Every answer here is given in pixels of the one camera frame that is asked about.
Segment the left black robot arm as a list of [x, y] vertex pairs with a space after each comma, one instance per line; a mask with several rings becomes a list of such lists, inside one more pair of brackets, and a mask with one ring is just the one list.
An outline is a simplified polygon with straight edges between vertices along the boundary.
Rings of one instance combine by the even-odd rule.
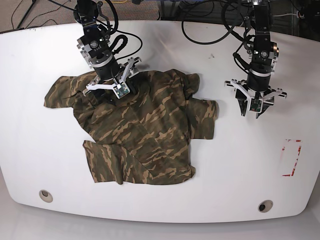
[[251, 61], [247, 63], [243, 60], [238, 51], [232, 54], [234, 62], [247, 74], [247, 79], [232, 79], [224, 84], [234, 88], [241, 115], [244, 117], [247, 112], [254, 112], [258, 118], [274, 105], [276, 97], [286, 98], [287, 93], [281, 88], [274, 89], [270, 86], [279, 58], [279, 48], [271, 41], [272, 14], [269, 4], [265, 0], [250, 2], [253, 18], [249, 20], [254, 35], [247, 35], [245, 31], [241, 45], [246, 48]]

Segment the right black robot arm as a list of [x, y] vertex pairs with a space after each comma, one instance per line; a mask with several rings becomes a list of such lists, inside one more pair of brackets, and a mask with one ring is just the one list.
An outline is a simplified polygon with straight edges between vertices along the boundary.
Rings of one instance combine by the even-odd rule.
[[118, 31], [119, 18], [113, 3], [106, 2], [114, 17], [114, 25], [103, 14], [103, 2], [92, 0], [78, 0], [73, 10], [74, 19], [82, 25], [84, 35], [77, 40], [82, 57], [96, 76], [86, 85], [82, 91], [84, 95], [93, 91], [111, 90], [118, 99], [136, 94], [132, 77], [139, 73], [136, 64], [141, 61], [140, 57], [129, 57], [127, 62], [120, 64], [115, 55], [128, 44], [128, 33], [122, 32], [113, 42], [110, 37]]

